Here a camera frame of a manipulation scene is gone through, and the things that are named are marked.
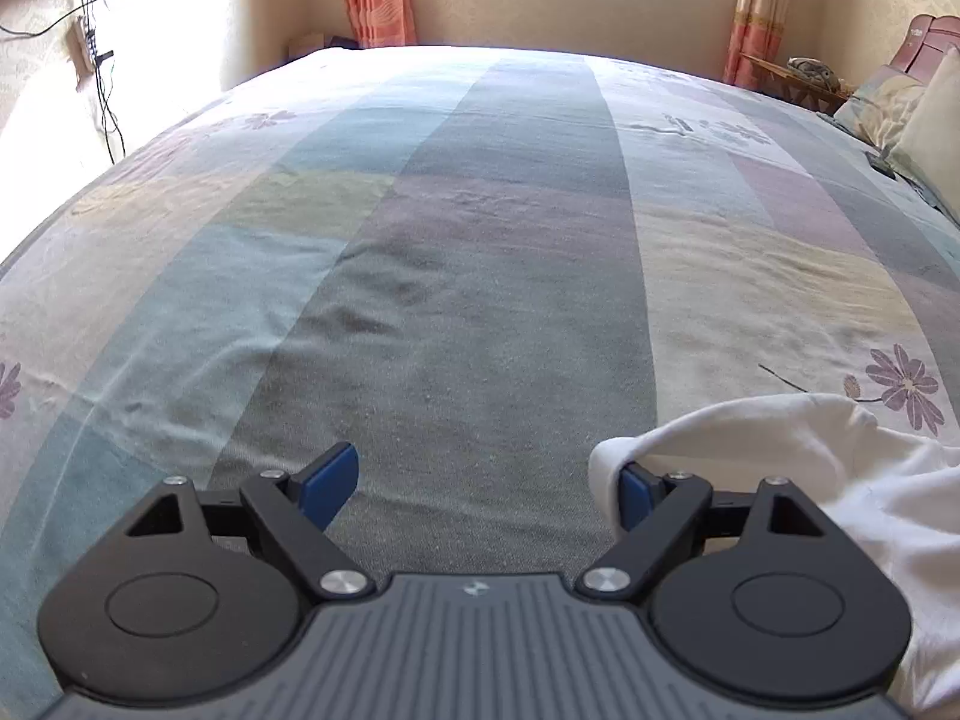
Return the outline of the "wooden bedside table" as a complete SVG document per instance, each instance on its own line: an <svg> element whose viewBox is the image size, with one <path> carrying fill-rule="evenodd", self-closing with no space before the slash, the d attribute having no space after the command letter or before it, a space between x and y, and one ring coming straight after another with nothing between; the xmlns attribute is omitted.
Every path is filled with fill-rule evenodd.
<svg viewBox="0 0 960 720"><path fill-rule="evenodd" d="M828 115L835 114L850 99L849 91L830 91L802 75L797 75L789 67L748 54L742 54L742 59L750 65L757 78L758 93L766 94L770 98Z"/></svg>

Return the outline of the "pastel pillow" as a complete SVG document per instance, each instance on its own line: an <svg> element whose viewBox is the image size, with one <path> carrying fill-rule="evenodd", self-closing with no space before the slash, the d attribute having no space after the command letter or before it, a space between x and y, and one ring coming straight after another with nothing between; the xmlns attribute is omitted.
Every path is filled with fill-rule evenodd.
<svg viewBox="0 0 960 720"><path fill-rule="evenodd" d="M957 47L944 55L890 161L929 188L953 221L960 213L960 59Z"/></svg>
<svg viewBox="0 0 960 720"><path fill-rule="evenodd" d="M900 142L924 93L924 83L882 65L846 99L833 114L833 121L844 132L887 154Z"/></svg>

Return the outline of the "front pastel pillow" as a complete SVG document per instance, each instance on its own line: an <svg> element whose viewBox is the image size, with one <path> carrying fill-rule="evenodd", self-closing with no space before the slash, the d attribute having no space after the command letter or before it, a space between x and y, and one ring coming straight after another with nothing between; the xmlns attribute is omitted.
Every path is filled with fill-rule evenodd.
<svg viewBox="0 0 960 720"><path fill-rule="evenodd" d="M960 213L960 59L957 47L944 55L890 161L929 188L953 221Z"/></svg>

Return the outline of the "wooden headboard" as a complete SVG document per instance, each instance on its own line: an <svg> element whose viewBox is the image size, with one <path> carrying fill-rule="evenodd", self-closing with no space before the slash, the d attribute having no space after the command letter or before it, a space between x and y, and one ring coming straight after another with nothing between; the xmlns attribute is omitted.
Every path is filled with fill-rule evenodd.
<svg viewBox="0 0 960 720"><path fill-rule="evenodd" d="M919 83L929 83L951 47L960 47L958 16L916 15L889 66Z"/></svg>

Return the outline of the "white printed sweatshirt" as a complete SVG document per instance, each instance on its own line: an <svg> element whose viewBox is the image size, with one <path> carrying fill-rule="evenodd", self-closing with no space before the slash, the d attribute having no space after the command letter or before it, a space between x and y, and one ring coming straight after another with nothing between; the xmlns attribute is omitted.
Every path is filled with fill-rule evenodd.
<svg viewBox="0 0 960 720"><path fill-rule="evenodd" d="M958 713L958 447L895 431L839 395L770 395L706 406L590 452L587 481L615 532L628 463L690 472L747 493L768 476L797 484L903 592L913 637L893 697L918 718Z"/></svg>

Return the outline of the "patchwork pastel bed sheet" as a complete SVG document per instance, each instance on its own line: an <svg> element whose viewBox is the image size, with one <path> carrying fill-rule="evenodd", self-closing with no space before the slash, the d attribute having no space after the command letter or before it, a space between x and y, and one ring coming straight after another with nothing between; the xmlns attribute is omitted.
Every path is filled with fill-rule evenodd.
<svg viewBox="0 0 960 720"><path fill-rule="evenodd" d="M839 395L958 447L958 229L813 112L532 50L323 50L233 89L2 266L2 712L44 595L169 475L348 440L376 574L576 572L602 440Z"/></svg>

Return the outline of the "black remote control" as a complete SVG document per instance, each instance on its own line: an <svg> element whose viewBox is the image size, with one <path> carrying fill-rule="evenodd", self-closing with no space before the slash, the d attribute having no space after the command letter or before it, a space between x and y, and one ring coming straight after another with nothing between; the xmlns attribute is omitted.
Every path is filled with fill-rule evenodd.
<svg viewBox="0 0 960 720"><path fill-rule="evenodd" d="M898 174L896 174L895 169L887 163L887 161L878 156L878 154L867 153L866 154L867 163L872 167L874 171L880 172L882 176L889 177L890 181L895 181Z"/></svg>

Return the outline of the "right orange striped curtain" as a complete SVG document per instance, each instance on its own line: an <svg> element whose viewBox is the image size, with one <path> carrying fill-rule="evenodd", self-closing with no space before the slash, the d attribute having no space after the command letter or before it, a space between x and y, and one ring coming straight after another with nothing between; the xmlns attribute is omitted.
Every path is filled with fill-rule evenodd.
<svg viewBox="0 0 960 720"><path fill-rule="evenodd" d="M771 62L781 46L789 0L736 0L722 81L755 89L755 59Z"/></svg>

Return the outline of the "rear pastel pillow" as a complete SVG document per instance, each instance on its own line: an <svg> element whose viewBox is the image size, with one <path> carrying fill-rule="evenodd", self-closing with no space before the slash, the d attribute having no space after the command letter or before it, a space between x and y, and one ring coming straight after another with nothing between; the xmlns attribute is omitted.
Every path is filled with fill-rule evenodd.
<svg viewBox="0 0 960 720"><path fill-rule="evenodd" d="M924 83L882 65L846 99L833 114L833 121L844 132L887 154L900 142L924 93Z"/></svg>

